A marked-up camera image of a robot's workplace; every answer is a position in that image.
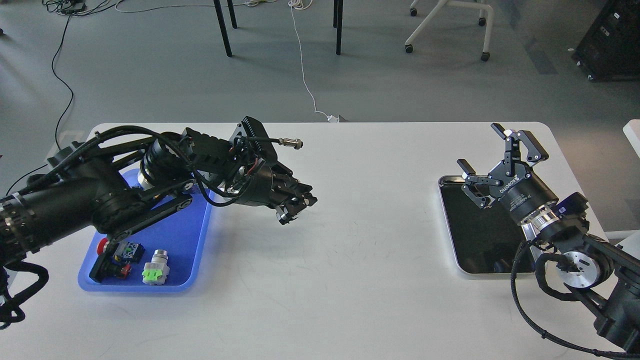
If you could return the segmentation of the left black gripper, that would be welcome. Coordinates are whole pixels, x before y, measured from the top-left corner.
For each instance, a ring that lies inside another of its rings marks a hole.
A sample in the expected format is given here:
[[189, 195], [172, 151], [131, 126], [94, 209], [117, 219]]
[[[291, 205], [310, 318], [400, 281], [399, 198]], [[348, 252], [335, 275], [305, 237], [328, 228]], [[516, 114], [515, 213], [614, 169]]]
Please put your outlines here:
[[[295, 199], [298, 205], [286, 205]], [[307, 185], [293, 177], [293, 171], [281, 162], [274, 166], [261, 166], [235, 201], [237, 205], [275, 209], [276, 217], [283, 225], [294, 221], [300, 211], [313, 207], [317, 202], [318, 198], [307, 192]]]

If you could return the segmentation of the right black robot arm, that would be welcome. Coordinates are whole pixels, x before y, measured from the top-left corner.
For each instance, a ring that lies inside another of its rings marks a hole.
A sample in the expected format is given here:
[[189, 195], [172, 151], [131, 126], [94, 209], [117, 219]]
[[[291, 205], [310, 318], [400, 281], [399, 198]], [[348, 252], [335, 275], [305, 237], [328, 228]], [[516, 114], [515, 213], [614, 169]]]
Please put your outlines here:
[[[549, 154], [528, 130], [491, 128], [505, 145], [502, 161], [487, 175], [478, 175], [465, 160], [462, 191], [481, 209], [498, 202], [519, 226], [531, 226], [533, 239], [519, 244], [510, 271], [510, 291], [519, 314], [542, 338], [571, 350], [615, 360], [637, 360], [640, 339], [640, 263], [633, 255], [589, 233], [588, 199], [575, 192], [559, 200], [535, 174], [537, 162]], [[541, 251], [534, 262], [538, 287], [548, 296], [582, 303], [594, 316], [602, 338], [621, 348], [601, 351], [565, 341], [537, 325], [522, 308], [516, 288], [517, 267], [530, 248]]]

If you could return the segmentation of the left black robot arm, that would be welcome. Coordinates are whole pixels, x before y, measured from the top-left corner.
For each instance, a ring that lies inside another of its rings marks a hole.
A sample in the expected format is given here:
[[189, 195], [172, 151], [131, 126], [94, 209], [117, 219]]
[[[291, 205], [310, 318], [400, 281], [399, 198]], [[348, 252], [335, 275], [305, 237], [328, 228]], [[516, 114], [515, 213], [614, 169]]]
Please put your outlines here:
[[128, 276], [130, 261], [115, 253], [119, 244], [189, 207], [193, 188], [213, 207], [264, 206], [279, 223], [293, 221], [318, 199], [279, 162], [275, 144], [304, 145], [270, 137], [247, 116], [229, 139], [122, 125], [48, 158], [48, 173], [30, 174], [23, 189], [1, 199], [1, 328], [25, 319], [21, 305], [50, 278], [26, 255], [86, 227], [107, 239], [91, 270], [102, 281]]

